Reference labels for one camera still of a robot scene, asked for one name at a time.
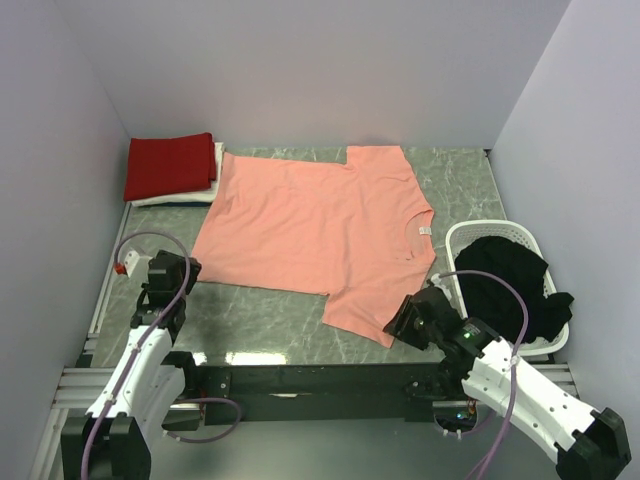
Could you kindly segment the folded blue t-shirt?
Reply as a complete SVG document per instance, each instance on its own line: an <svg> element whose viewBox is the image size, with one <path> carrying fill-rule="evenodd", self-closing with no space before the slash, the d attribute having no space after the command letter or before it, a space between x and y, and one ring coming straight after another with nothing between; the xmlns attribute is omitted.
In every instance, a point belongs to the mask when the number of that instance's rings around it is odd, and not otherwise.
<svg viewBox="0 0 640 480"><path fill-rule="evenodd" d="M188 202L165 202L160 204L164 207L175 207L175 208L200 208L200 207L210 207L212 202L200 202L200 201L188 201Z"/></svg>

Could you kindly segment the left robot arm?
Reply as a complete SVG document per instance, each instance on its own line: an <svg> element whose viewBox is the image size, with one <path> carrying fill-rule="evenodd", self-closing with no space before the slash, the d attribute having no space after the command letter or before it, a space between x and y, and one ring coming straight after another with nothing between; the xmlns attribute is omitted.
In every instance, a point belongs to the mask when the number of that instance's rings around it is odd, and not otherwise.
<svg viewBox="0 0 640 480"><path fill-rule="evenodd" d="M145 264L121 359L86 413L68 419L62 429L66 479L149 478L151 449L171 405L199 392L192 355L172 347L201 265L166 250Z"/></svg>

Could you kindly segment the pink t-shirt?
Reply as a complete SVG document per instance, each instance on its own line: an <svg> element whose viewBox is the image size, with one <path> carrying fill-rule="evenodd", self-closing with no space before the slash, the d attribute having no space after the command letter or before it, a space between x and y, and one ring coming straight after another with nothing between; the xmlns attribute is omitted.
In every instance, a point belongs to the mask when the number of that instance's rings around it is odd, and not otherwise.
<svg viewBox="0 0 640 480"><path fill-rule="evenodd" d="M227 154L192 254L203 282L323 295L326 325L390 347L435 260L433 217L398 146L351 146L344 163Z"/></svg>

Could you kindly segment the aluminium frame rail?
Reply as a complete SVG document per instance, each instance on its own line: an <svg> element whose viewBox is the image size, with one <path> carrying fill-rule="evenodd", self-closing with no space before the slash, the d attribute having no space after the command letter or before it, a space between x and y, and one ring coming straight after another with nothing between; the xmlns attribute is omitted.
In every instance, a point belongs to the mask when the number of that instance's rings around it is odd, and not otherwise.
<svg viewBox="0 0 640 480"><path fill-rule="evenodd" d="M99 338L100 330L91 330L76 363L63 369L28 479L63 478L60 454L62 427L71 413L83 413L94 402L112 372L111 368L91 366Z"/></svg>

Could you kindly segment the black t-shirt in basket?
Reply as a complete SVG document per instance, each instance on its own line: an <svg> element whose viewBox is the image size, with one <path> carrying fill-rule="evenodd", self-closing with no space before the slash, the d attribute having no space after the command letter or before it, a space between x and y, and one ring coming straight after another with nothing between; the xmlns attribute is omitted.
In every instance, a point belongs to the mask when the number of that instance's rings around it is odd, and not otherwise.
<svg viewBox="0 0 640 480"><path fill-rule="evenodd" d="M501 237L482 237L463 249L455 269L490 273L513 287L524 300L529 323L523 341L538 337L552 341L572 318L574 297L567 292L546 294L548 263L526 247ZM458 278L467 313L484 321L510 342L523 325L520 303L499 282L479 275Z"/></svg>

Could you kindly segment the folded red t-shirt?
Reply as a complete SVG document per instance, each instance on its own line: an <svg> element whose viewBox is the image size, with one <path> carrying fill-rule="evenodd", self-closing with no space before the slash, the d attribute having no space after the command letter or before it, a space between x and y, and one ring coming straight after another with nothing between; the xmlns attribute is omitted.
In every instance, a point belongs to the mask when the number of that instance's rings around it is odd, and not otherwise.
<svg viewBox="0 0 640 480"><path fill-rule="evenodd" d="M211 133L130 141L124 200L208 190L217 178Z"/></svg>

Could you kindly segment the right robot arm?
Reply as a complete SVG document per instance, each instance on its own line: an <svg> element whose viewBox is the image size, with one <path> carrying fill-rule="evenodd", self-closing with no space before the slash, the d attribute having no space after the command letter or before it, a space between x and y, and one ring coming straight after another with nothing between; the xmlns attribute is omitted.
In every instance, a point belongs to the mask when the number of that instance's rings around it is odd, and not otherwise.
<svg viewBox="0 0 640 480"><path fill-rule="evenodd" d="M623 419L570 395L514 354L511 344L477 318L462 318L430 286L405 297L385 333L445 354L436 373L410 387L430 400L465 395L526 434L555 463L562 479L615 479L631 461Z"/></svg>

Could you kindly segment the black base beam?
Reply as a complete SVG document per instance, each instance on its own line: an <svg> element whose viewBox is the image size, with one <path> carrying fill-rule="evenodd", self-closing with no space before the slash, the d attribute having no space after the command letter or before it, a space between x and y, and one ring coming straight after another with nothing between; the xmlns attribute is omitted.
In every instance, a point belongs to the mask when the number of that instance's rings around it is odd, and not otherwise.
<svg viewBox="0 0 640 480"><path fill-rule="evenodd" d="M432 422L438 410L465 407L435 363L195 366L178 394L196 404L229 399L246 422L403 419Z"/></svg>

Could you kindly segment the folded white t-shirt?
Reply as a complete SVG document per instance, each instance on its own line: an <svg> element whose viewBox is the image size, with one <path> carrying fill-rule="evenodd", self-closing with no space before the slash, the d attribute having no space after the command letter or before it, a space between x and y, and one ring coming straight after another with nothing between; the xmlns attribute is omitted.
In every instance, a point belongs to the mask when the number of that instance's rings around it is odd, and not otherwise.
<svg viewBox="0 0 640 480"><path fill-rule="evenodd" d="M205 190L161 195L150 197L147 199L133 200L133 207L146 207L165 204L211 204L219 190L219 180L222 170L222 160L225 153L225 145L223 142L215 142L213 147L213 163L215 178L211 180L210 187Z"/></svg>

